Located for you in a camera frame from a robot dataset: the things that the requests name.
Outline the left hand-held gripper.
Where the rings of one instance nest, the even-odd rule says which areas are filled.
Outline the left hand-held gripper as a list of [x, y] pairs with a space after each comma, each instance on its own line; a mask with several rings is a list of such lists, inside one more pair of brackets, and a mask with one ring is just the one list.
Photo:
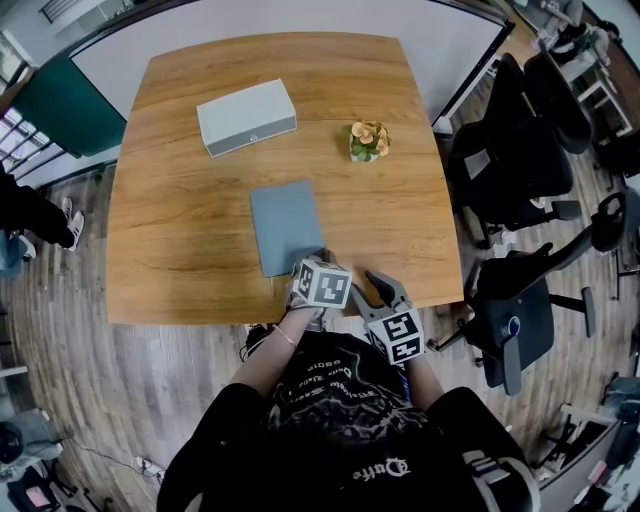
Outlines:
[[353, 275], [337, 264], [337, 257], [328, 248], [323, 248], [320, 256], [322, 261], [317, 257], [299, 261], [293, 293], [308, 306], [344, 309]]

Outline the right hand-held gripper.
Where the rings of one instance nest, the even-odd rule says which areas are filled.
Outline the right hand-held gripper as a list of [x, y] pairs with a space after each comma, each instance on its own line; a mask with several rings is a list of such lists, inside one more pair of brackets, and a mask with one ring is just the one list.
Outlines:
[[404, 285], [391, 276], [366, 271], [365, 277], [393, 314], [379, 318], [378, 308], [369, 302], [360, 287], [352, 283], [350, 297], [366, 323], [371, 344], [392, 365], [402, 365], [425, 351], [425, 338], [420, 315], [412, 308]]

